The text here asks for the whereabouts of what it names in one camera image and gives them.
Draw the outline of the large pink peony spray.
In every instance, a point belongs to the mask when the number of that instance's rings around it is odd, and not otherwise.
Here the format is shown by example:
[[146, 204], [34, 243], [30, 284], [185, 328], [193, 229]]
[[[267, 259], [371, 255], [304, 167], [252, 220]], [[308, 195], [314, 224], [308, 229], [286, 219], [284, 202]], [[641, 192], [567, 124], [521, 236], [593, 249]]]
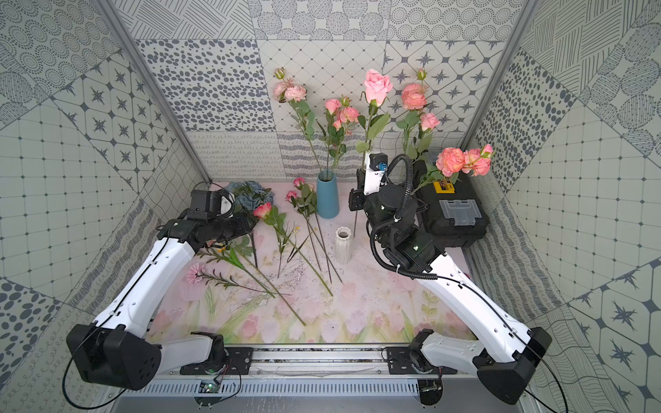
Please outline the large pink peony spray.
[[397, 126], [403, 132], [403, 152], [409, 158], [418, 159], [424, 150], [418, 148], [422, 143], [426, 132], [422, 127], [423, 110], [427, 106], [425, 79], [427, 72], [425, 69], [419, 69], [415, 83], [404, 87], [401, 94], [401, 101], [406, 113], [401, 120], [396, 122]]

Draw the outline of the pink rose single stem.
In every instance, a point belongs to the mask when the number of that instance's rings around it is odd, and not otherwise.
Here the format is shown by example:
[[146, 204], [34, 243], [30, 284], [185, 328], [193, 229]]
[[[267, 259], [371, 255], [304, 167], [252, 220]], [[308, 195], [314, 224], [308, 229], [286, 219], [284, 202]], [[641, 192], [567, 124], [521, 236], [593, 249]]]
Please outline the pink rose single stem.
[[329, 172], [334, 172], [337, 168], [337, 156], [340, 151], [340, 129], [342, 123], [339, 121], [339, 112], [342, 103], [339, 99], [330, 99], [325, 102], [325, 125], [319, 124], [322, 133], [322, 140], [325, 144], [326, 168]]

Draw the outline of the pink carnation spray stem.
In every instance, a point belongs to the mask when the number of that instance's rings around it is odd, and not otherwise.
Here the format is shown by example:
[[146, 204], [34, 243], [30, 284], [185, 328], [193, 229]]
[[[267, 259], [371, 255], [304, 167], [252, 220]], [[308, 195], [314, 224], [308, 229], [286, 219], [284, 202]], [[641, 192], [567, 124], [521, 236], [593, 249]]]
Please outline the pink carnation spray stem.
[[295, 120], [296, 127], [305, 136], [313, 153], [315, 162], [318, 168], [322, 170], [321, 163], [313, 145], [316, 115], [306, 101], [307, 89], [302, 85], [296, 84], [293, 79], [287, 77], [287, 73], [282, 67], [275, 69], [274, 77], [277, 80], [273, 89], [275, 100], [280, 104], [287, 104], [293, 110], [292, 117]]

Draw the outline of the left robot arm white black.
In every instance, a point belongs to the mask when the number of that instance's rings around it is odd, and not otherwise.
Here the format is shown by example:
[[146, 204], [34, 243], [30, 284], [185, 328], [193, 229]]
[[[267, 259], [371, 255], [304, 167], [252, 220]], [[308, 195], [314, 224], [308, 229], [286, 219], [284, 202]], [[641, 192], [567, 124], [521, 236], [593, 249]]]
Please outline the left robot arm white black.
[[170, 285], [201, 248], [211, 241], [232, 241], [251, 232], [254, 223], [238, 213], [226, 189], [191, 193], [189, 208], [158, 231], [157, 240], [132, 279], [90, 325], [75, 325], [66, 338], [71, 363], [83, 381], [132, 391], [160, 373], [192, 368], [197, 373], [227, 368], [219, 335], [152, 344], [145, 335]]

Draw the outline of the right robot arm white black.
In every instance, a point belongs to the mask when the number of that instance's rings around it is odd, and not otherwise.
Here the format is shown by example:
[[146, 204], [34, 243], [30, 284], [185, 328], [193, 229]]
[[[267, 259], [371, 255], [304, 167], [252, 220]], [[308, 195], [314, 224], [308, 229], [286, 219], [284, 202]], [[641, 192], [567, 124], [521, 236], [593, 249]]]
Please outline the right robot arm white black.
[[400, 154], [367, 153], [356, 172], [358, 187], [349, 208], [363, 210], [375, 261], [387, 271], [417, 280], [435, 294], [473, 332], [473, 340], [444, 337], [423, 329], [407, 348], [405, 368], [433, 373], [419, 391], [422, 404], [442, 397], [442, 375], [448, 369], [476, 377], [500, 401], [514, 405], [539, 366], [545, 364], [552, 338], [541, 327], [528, 328], [490, 299], [454, 263], [433, 237], [416, 223], [418, 203], [412, 197], [414, 163]]

